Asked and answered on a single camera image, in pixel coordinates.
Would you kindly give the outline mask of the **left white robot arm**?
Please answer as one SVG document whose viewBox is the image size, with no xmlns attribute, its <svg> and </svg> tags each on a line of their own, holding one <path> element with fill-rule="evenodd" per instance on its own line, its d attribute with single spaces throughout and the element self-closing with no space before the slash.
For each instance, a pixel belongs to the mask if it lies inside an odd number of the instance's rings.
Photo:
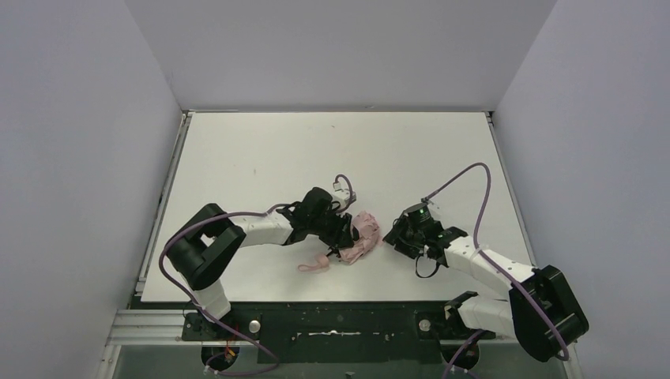
<svg viewBox="0 0 670 379">
<path fill-rule="evenodd" d="M 214 322 L 231 311 L 220 278 L 239 249 L 290 246 L 310 235 L 336 252 L 351 248 L 360 236 L 346 209 L 355 201 L 351 189 L 314 187 L 301 201 L 266 212 L 225 212 L 210 203 L 166 243 L 159 266 L 170 261 L 186 281 L 183 291 Z"/>
</svg>

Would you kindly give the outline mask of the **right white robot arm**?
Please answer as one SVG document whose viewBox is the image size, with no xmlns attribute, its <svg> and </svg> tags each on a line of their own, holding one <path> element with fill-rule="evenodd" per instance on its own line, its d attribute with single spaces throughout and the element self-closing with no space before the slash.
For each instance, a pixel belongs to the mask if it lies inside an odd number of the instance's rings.
<svg viewBox="0 0 670 379">
<path fill-rule="evenodd" d="M 458 227 L 444 227 L 427 204 L 405 209 L 384 242 L 406 257 L 427 257 L 496 293 L 466 291 L 449 300 L 445 319 L 460 328 L 515 339 L 532 358 L 546 362 L 589 331 L 589 322 L 566 277 L 554 266 L 522 264 L 483 246 Z"/>
</svg>

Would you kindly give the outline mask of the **pink and black folding umbrella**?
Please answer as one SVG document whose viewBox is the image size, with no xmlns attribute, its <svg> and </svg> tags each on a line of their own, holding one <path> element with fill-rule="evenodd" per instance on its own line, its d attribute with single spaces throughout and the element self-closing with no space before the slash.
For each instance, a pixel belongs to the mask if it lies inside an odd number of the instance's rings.
<svg viewBox="0 0 670 379">
<path fill-rule="evenodd" d="M 353 265 L 376 246 L 382 243 L 381 227 L 376 218 L 367 211 L 361 211 L 352 220 L 351 231 L 358 231 L 359 237 L 353 247 L 343 250 L 331 249 L 327 254 L 317 254 L 312 265 L 298 265 L 299 272 L 316 272 L 329 268 L 331 257 L 346 265 Z"/>
</svg>

